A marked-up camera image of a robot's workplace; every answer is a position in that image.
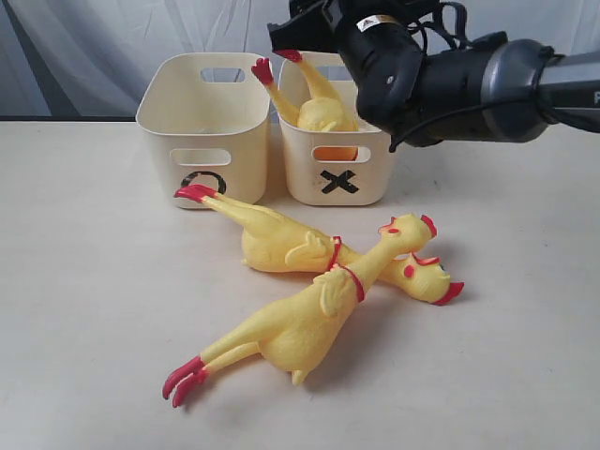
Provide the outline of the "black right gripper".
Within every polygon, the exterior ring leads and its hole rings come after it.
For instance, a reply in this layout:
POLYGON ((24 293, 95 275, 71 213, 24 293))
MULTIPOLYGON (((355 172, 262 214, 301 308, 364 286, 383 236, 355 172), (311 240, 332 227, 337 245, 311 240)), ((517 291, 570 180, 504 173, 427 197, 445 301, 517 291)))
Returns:
POLYGON ((290 19, 266 25, 273 52, 336 53, 344 27, 372 15, 387 15, 402 25, 429 14, 440 1, 291 1, 290 19))

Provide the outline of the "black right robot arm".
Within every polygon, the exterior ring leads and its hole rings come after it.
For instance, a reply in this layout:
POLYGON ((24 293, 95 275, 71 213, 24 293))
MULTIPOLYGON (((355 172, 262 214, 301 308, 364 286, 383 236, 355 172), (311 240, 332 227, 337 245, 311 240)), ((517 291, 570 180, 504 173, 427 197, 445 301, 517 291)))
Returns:
POLYGON ((339 55, 358 115, 393 145, 527 143, 554 124, 599 129, 597 52, 565 55, 503 31, 469 39, 458 2, 292 1, 289 12, 267 27, 273 51, 339 55))

